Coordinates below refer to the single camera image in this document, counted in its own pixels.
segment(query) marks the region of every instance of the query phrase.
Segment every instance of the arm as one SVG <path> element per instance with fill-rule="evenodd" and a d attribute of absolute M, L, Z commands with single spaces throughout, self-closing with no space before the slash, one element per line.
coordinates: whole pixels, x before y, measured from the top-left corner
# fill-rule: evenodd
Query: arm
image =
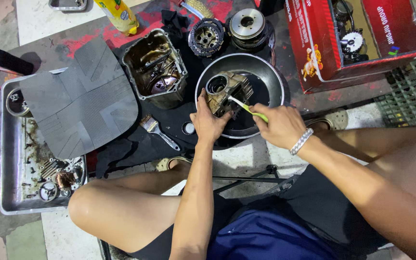
<path fill-rule="evenodd" d="M 254 117 L 261 135 L 273 145 L 291 149 L 306 130 L 297 109 L 253 110 L 269 119 Z M 351 201 L 366 221 L 402 251 L 416 259 L 416 198 L 385 178 L 340 154 L 311 136 L 297 154 L 313 164 Z"/>
<path fill-rule="evenodd" d="M 213 116 L 205 96 L 203 89 L 197 113 L 190 115 L 198 143 L 174 220 L 171 260 L 205 259 L 213 225 L 213 145 L 232 115 Z"/>

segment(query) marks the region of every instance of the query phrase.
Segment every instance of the knee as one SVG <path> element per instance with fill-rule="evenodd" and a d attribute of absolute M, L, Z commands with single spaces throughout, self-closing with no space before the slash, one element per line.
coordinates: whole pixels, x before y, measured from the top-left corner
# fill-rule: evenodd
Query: knee
<path fill-rule="evenodd" d="M 68 202 L 68 212 L 73 223 L 81 226 L 88 216 L 91 207 L 95 205 L 103 180 L 93 180 L 76 190 Z"/>

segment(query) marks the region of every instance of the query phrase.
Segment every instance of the plastic crate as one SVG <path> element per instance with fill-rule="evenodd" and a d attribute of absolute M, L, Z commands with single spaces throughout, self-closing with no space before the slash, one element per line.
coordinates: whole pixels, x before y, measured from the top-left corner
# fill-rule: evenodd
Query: plastic crate
<path fill-rule="evenodd" d="M 416 126 L 416 59 L 387 74 L 392 93 L 376 97 L 387 127 Z"/>

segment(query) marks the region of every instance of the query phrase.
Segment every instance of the toothbrush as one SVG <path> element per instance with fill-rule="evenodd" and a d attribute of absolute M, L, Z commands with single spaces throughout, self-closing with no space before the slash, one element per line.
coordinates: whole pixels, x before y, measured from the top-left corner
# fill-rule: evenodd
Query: toothbrush
<path fill-rule="evenodd" d="M 240 102 L 240 100 L 236 99 L 235 97 L 229 96 L 228 99 L 234 101 L 235 103 L 238 103 L 239 106 L 241 106 L 242 108 L 244 108 L 245 110 L 247 110 L 250 114 L 252 114 L 254 116 L 259 116 L 266 123 L 269 123 L 269 120 L 267 119 L 267 117 L 265 115 L 263 115 L 261 113 L 253 113 L 253 112 L 251 112 L 250 109 L 248 108 L 248 105 Z"/>

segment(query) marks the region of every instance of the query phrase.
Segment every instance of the hand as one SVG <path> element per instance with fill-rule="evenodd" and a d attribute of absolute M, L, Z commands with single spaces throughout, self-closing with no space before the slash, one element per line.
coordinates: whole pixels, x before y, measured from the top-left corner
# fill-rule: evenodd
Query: hand
<path fill-rule="evenodd" d="M 194 124 L 198 135 L 198 142 L 208 142 L 210 145 L 221 136 L 221 133 L 232 117 L 232 112 L 224 114 L 221 118 L 215 117 L 206 101 L 205 88 L 201 91 L 197 102 L 197 113 L 190 114 L 190 120 Z"/>
<path fill-rule="evenodd" d="M 269 108 L 258 103 L 250 106 L 250 110 L 262 113 L 269 119 L 269 124 L 267 124 L 260 117 L 253 116 L 253 120 L 261 131 L 261 136 L 280 148 L 292 149 L 306 131 L 306 125 L 296 108 L 284 105 Z"/>

